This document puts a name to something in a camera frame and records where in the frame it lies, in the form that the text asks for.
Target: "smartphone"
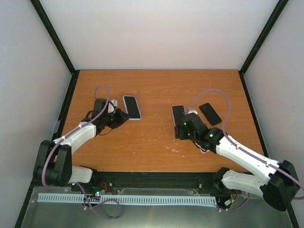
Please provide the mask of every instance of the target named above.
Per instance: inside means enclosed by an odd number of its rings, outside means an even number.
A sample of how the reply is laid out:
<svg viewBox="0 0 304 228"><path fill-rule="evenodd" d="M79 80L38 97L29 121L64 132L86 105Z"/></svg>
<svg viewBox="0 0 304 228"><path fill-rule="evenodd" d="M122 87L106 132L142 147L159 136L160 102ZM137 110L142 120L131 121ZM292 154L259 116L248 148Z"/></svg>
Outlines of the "smartphone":
<svg viewBox="0 0 304 228"><path fill-rule="evenodd" d="M129 120L140 120L142 118L135 96L123 96L123 103Z"/></svg>
<svg viewBox="0 0 304 228"><path fill-rule="evenodd" d="M181 119L185 115L185 107L183 105L172 106L172 115L173 115L174 126L182 124Z"/></svg>
<svg viewBox="0 0 304 228"><path fill-rule="evenodd" d="M201 112L204 114L204 116L212 126L222 122L219 115L216 113L216 111L212 108L212 106L209 103L205 103L201 105L199 109L201 110Z"/></svg>
<svg viewBox="0 0 304 228"><path fill-rule="evenodd" d="M187 129L181 119L185 116L185 107L183 105L172 106L172 115L174 121L174 131L176 139L189 139Z"/></svg>

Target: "white paint speck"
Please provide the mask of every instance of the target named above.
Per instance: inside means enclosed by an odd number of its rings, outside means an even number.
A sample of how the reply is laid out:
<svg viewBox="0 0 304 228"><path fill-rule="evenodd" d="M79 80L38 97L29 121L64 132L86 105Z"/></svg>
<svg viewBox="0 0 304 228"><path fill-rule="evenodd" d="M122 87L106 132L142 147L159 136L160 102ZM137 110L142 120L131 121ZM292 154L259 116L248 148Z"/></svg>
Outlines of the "white paint speck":
<svg viewBox="0 0 304 228"><path fill-rule="evenodd" d="M164 130L166 130L166 129L168 129L168 128L171 128L171 127L166 127L165 129L162 129L161 132L164 131Z"/></svg>

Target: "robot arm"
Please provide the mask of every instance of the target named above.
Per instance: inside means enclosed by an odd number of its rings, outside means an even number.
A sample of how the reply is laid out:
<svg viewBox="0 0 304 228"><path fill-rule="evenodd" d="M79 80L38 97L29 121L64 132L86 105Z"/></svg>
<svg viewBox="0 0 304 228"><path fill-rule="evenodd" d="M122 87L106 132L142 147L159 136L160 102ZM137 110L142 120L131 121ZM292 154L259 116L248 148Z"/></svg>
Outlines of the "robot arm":
<svg viewBox="0 0 304 228"><path fill-rule="evenodd" d="M237 189L249 192L260 197L273 208L285 211L299 190L299 186L292 180L277 172L274 168L265 165L257 159L242 152L239 147L250 154L272 164L298 180L295 168L292 163L266 158L253 150L241 145L231 136L228 136L237 147L232 145L219 128L208 129L196 113L189 113L182 118L183 128L188 132L189 139L200 150L210 150L214 153L227 157L237 164L240 164L253 175L237 173L228 168L221 168L213 177L214 186L219 190Z"/></svg>
<svg viewBox="0 0 304 228"><path fill-rule="evenodd" d="M64 139L63 142L57 147L47 166L45 175L46 182L56 186L65 186L68 183L88 183L91 181L92 174L96 170L88 167L72 166L72 154L85 142L97 136L106 126L114 129L129 119L126 113L116 108L117 102L113 100L109 102L110 105L108 105L106 109L108 110L107 113L103 113L92 123L86 125L100 113L105 104L105 99L96 99L93 110L88 112L86 117L78 125L80 129L68 138L63 136L53 141L45 140L40 144L33 171L35 181L41 182L42 170L46 159L54 146L62 139Z"/></svg>

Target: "cable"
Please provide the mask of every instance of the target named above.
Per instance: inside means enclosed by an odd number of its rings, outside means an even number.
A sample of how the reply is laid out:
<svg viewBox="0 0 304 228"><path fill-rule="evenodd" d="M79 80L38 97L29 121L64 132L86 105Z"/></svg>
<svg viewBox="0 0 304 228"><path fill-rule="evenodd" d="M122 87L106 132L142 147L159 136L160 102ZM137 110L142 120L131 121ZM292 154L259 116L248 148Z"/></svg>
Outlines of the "cable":
<svg viewBox="0 0 304 228"><path fill-rule="evenodd" d="M235 147L237 147L238 149L240 149L242 152L244 152L245 154L257 159L258 161L260 161L261 163L265 164L266 166L269 166L273 169L275 169L276 171L280 172L281 174L285 175L286 177L288 177L289 179L291 179L294 183L296 183L301 189L304 190L304 185L302 185L296 178L294 178L293 176L291 176L290 174L288 174L287 172L285 172L284 170L272 165L272 164L267 164L266 161L264 161L263 159L260 159L259 157L256 157L255 155L249 153L248 151L246 151L245 149L241 148L241 147L238 147L238 145L236 143L234 143L227 135L226 131L225 131L225 125L226 125L226 122L227 122L227 119L229 117L229 114L230 114L230 101L229 101L229 98L228 96L221 90L219 89L207 89L203 92L201 92L191 103L190 107L188 108L188 110L186 111L186 113L192 108L192 106L194 105L194 103L196 102L196 100L201 96L203 95L204 93L206 92L210 92L210 91L216 91L216 92L219 92L221 94L224 95L224 97L226 98L226 101L227 101L227 104L228 104L228 111L227 111L227 114L226 114L226 117L225 117L225 120L223 122L223 126L222 126L222 131L223 131L223 134L224 136L226 137L226 139ZM294 199L296 200L303 200L304 199L304 196L301 196L301 197L294 197Z"/></svg>
<svg viewBox="0 0 304 228"><path fill-rule="evenodd" d="M107 193L107 192L108 192L108 187L107 187L107 185L106 185L105 182L99 183L98 186L100 186L100 185L102 185L102 184L105 186L105 192Z"/></svg>
<svg viewBox="0 0 304 228"><path fill-rule="evenodd" d="M100 136L103 136L103 135L107 135L107 134L109 134L111 131L112 131L113 129L111 129L108 133L105 133L105 134L98 134L98 135L100 135Z"/></svg>
<svg viewBox="0 0 304 228"><path fill-rule="evenodd" d="M249 201L249 198L250 198L250 195L248 194L247 195L247 199L240 206L238 206L237 208L233 208L233 209L226 209L226 212L228 212L228 211L236 211L236 210L239 210L239 209L245 207L245 205ZM216 208L219 209L220 212L222 211L222 208L220 208L218 205L216 205Z"/></svg>
<svg viewBox="0 0 304 228"><path fill-rule="evenodd" d="M74 128L72 131L70 131L69 133L67 133L66 135L62 136L61 137L61 140L59 140L56 145L52 148L51 152L49 153L47 159L46 159L46 162L44 163L44 166L43 166L43 170L42 170L42 177L41 177L41 181L42 181L42 184L44 187L49 187L46 183L46 171L47 171L47 167L48 167L48 163L49 161L51 160L51 157L53 155L53 153L55 152L55 150L57 149L57 147L65 140L67 139L68 137L70 137L72 134L74 134L75 132L77 132L78 130L88 126L90 123L92 123L93 121L95 121L104 111L105 109L107 108L107 105L109 103L109 99L110 99L110 95L109 95L109 91L108 89L104 86L104 85L99 85L95 91L94 91L94 97L96 99L96 92L98 90L98 88L104 88L105 91L106 91L106 103L105 103L105 106L103 107L103 109L100 111L99 114L97 114L97 116L95 116L92 120L90 120L89 122L83 124L83 125L79 125L77 126L76 128Z"/></svg>
<svg viewBox="0 0 304 228"><path fill-rule="evenodd" d="M86 195L86 192L85 192L84 188L83 188L79 183L75 183L75 185L77 185L77 186L80 188L80 190L82 191L83 195L85 196L85 200L86 200L86 201L85 201L84 203L87 203L87 204L89 205L89 208L90 208L98 217L101 217L102 219L105 219L105 220L112 220L112 219L115 219L115 218L118 218L119 216L121 216L121 214L122 214L122 207L121 207L121 205L119 204L119 202L118 202L116 199L106 199L106 200L102 201L101 203L99 203L99 204L97 204L97 205L95 205L95 206L92 206L92 204L90 203L90 200L89 200L88 196ZM94 210L94 208L100 207L101 205L105 204L106 202L111 202L111 201L115 202L115 203L117 204L117 206L118 206L118 210L119 210L119 211L118 211L117 215L115 215L115 216L113 216L113 217L105 217L105 216L103 216L103 215L101 215L101 214L98 214L98 213Z"/></svg>

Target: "wooden table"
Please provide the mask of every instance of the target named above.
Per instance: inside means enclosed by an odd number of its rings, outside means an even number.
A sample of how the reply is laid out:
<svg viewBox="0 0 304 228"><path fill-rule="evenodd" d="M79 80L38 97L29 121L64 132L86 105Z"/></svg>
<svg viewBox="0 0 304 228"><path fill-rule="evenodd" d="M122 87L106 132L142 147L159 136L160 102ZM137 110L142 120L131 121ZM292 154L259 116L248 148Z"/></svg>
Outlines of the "wooden table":
<svg viewBox="0 0 304 228"><path fill-rule="evenodd" d="M94 105L94 90L108 87L111 99L125 111L123 96L134 95L142 119L128 120L105 136L86 142L73 155L73 165L84 165L99 171L217 171L229 167L244 168L212 152L202 154L190 140L174 137L172 105L184 105L203 90L224 91L231 102L226 131L240 143L263 154L252 115L237 70L82 70L68 111L64 132L76 127ZM98 97L106 98L101 88ZM194 107L209 102L224 120L227 102L218 92L201 96Z"/></svg>

